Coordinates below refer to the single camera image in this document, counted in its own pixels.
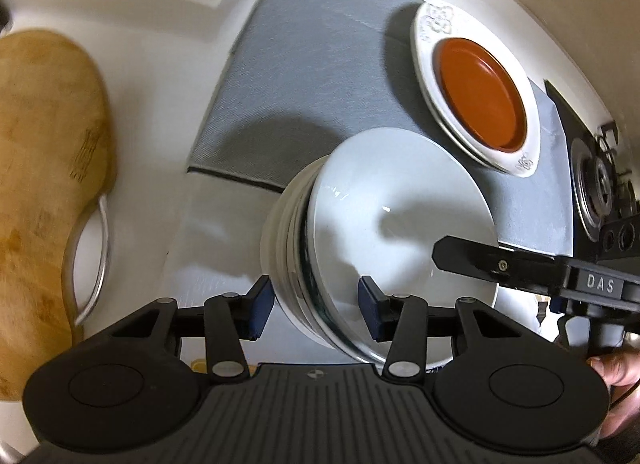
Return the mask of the person's right hand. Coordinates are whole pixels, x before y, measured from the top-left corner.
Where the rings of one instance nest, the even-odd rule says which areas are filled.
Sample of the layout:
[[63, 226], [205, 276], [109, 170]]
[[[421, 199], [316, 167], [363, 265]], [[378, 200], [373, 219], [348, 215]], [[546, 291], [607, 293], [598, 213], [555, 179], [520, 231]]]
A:
[[612, 354], [592, 357], [588, 364], [600, 374], [610, 388], [611, 400], [616, 402], [616, 406], [608, 410], [600, 431], [602, 438], [613, 437], [639, 416], [639, 388], [620, 401], [620, 397], [639, 381], [639, 351], [624, 348]]

